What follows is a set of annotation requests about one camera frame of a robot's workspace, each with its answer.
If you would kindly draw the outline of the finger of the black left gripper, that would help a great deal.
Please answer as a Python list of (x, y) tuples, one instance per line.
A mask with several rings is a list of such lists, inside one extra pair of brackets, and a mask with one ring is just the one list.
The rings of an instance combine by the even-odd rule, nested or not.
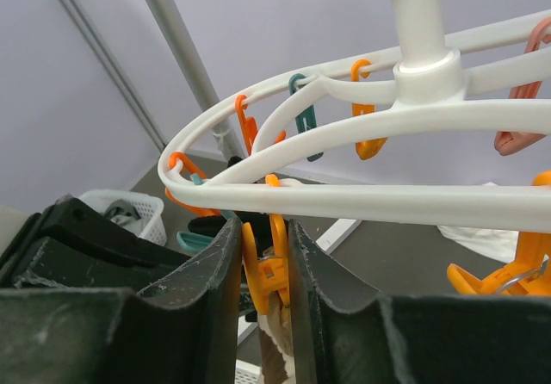
[(142, 289), (188, 260), (71, 198), (24, 220), (1, 252), (1, 287)]

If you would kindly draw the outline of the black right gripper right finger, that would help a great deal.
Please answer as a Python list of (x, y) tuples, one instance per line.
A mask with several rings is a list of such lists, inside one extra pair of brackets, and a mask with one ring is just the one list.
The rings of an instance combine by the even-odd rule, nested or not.
[(549, 382), (549, 298), (383, 294), (299, 221), (288, 237), (299, 383)]

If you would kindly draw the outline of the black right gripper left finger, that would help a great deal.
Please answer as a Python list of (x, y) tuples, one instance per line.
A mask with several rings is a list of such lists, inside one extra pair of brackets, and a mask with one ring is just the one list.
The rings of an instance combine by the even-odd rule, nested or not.
[(2, 382), (232, 382), (240, 240), (233, 220), (192, 258), (34, 241), (1, 292)]

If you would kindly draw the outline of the brown beige striped socks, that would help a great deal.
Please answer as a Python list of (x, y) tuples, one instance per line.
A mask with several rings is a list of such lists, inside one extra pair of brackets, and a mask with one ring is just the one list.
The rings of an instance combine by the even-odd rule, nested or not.
[(267, 315), (258, 315), (261, 367), (257, 383), (296, 383), (290, 308), (269, 294)]

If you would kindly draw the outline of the teal clothes peg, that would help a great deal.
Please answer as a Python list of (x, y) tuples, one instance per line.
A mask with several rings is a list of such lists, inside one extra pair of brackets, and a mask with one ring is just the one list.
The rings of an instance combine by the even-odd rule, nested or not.
[(188, 223), (187, 231), (176, 233), (176, 242), (188, 254), (197, 254), (208, 247), (226, 221), (236, 218), (230, 210), (220, 210), (220, 215), (200, 216)]

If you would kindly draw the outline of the white round clip hanger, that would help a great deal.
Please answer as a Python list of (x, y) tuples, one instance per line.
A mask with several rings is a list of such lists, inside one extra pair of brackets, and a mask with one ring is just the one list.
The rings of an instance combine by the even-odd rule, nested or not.
[[(390, 137), (455, 130), (547, 134), (550, 102), (528, 98), (550, 76), (550, 14), (445, 34), (440, 0), (391, 0), (397, 47), (307, 66), (241, 90), (190, 122), (158, 175), (177, 201), (208, 209), (548, 232), (550, 188), (271, 183), (296, 161), (353, 144), (374, 156)], [(237, 115), (248, 157), (195, 184), (185, 151)]]

